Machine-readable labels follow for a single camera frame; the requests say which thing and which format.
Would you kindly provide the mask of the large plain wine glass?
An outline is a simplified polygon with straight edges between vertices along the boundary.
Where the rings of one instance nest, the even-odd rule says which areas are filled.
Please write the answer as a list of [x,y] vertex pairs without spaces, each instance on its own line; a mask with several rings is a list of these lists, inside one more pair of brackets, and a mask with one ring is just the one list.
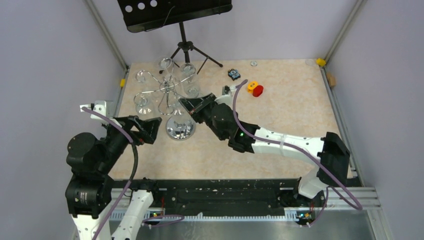
[[139,84],[149,84],[153,77],[148,70],[139,70],[135,73],[134,80]]

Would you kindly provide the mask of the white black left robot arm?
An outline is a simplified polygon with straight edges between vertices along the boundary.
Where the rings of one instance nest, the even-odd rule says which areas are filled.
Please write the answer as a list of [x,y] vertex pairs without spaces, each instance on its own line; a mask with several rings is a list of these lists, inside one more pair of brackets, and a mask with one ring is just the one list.
[[[72,177],[65,190],[68,213],[82,240],[131,240],[141,226],[141,215],[148,207],[160,202],[160,193],[154,188],[138,192],[141,200],[135,204],[135,213],[124,216],[124,227],[110,230],[110,216],[130,188],[140,163],[138,146],[154,144],[157,139],[161,117],[142,120],[130,115],[105,118],[102,126],[106,135],[97,138],[90,132],[74,136],[67,145],[66,163],[71,167]],[[109,173],[118,159],[130,146],[133,166],[130,176],[115,201],[112,189],[115,181]]]

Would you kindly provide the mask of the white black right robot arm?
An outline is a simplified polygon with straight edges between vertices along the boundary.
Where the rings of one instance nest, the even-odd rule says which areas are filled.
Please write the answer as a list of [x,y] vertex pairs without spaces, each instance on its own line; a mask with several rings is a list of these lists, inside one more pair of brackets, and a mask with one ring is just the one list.
[[210,93],[198,98],[182,97],[178,102],[196,123],[206,124],[236,152],[276,154],[313,165],[313,170],[299,178],[293,192],[293,200],[299,206],[307,206],[327,187],[347,184],[351,153],[338,134],[295,136],[243,122],[233,110],[233,99],[230,93],[220,97]]

